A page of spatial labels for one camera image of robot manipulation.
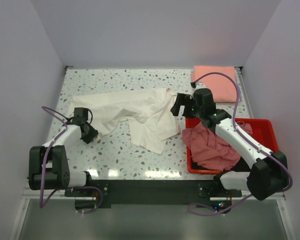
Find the white printed t shirt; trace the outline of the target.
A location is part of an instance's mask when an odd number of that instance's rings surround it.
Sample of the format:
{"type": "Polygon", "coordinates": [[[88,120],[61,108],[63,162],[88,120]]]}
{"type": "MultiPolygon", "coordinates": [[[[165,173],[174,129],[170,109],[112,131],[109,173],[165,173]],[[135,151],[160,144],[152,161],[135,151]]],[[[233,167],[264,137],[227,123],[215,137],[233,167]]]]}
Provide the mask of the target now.
{"type": "Polygon", "coordinates": [[[177,93],[170,88],[152,88],[76,95],[70,106],[92,111],[91,125],[100,137],[112,133],[119,122],[128,121],[131,143],[160,155],[167,139],[181,131],[171,113],[176,98],[177,93]]]}

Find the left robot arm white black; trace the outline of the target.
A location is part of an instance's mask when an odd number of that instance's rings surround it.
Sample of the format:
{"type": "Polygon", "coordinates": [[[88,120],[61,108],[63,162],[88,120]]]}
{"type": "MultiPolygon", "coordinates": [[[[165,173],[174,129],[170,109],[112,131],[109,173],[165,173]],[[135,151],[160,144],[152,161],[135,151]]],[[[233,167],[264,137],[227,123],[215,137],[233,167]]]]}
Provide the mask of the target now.
{"type": "Polygon", "coordinates": [[[93,113],[85,107],[74,108],[73,116],[63,123],[61,131],[43,145],[29,151],[28,185],[31,190],[65,190],[75,188],[82,196],[89,196],[94,184],[87,171],[69,168],[67,150],[81,141],[93,142],[98,131],[92,126],[93,113]]]}

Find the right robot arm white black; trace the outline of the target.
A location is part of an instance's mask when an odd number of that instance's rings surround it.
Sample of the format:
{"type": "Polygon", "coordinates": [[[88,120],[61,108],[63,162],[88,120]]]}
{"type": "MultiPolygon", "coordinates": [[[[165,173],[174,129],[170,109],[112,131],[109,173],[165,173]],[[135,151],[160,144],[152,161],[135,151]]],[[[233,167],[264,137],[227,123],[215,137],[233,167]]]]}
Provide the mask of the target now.
{"type": "Polygon", "coordinates": [[[249,172],[228,171],[216,177],[212,189],[217,196],[223,197],[230,190],[249,191],[263,201],[292,187],[286,155],[273,152],[244,132],[234,116],[216,107],[209,89],[200,88],[193,94],[178,93],[170,110],[173,116],[178,116],[181,106],[184,117],[198,118],[204,127],[233,147],[250,169],[249,172]]]}

